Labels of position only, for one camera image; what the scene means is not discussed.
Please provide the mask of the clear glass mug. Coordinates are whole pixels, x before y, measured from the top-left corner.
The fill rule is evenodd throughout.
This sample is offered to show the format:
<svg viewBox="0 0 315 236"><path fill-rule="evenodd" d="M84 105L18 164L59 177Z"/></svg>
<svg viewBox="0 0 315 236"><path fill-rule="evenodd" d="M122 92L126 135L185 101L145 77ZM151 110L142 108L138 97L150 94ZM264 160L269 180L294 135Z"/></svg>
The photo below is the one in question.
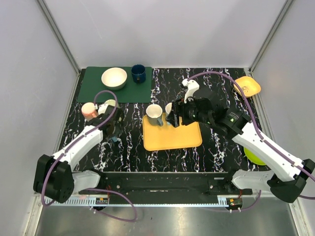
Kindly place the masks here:
<svg viewBox="0 0 315 236"><path fill-rule="evenodd" d="M146 109L147 119L152 126L163 126L162 114L162 107L157 104L151 104Z"/></svg>

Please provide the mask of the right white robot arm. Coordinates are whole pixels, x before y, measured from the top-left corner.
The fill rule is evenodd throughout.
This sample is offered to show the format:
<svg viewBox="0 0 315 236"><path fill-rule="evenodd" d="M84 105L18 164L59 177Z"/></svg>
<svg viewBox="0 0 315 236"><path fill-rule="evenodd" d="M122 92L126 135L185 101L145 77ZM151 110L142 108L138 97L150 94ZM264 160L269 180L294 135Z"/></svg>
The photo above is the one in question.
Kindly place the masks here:
<svg viewBox="0 0 315 236"><path fill-rule="evenodd" d="M208 98L178 99L165 107L166 121L173 127L199 122L216 133L251 151L269 168L264 172L232 171L222 181L224 191L234 195L241 189L271 192L278 199L293 203L301 196L315 163L301 160L275 144L258 128L253 118L232 108L212 103Z"/></svg>

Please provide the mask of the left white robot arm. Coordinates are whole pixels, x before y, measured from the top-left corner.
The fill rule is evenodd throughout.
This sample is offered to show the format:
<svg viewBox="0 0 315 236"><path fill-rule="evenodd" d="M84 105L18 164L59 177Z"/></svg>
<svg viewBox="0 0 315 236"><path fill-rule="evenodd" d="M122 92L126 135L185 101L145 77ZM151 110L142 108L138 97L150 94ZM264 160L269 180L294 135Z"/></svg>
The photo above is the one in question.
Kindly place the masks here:
<svg viewBox="0 0 315 236"><path fill-rule="evenodd" d="M88 188L97 195L102 194L106 182L99 171L75 173L73 170L93 147L114 140L122 130L123 120L122 109L107 105L67 146L51 156L42 155L37 161L33 190L58 203L64 203L73 193Z"/></svg>

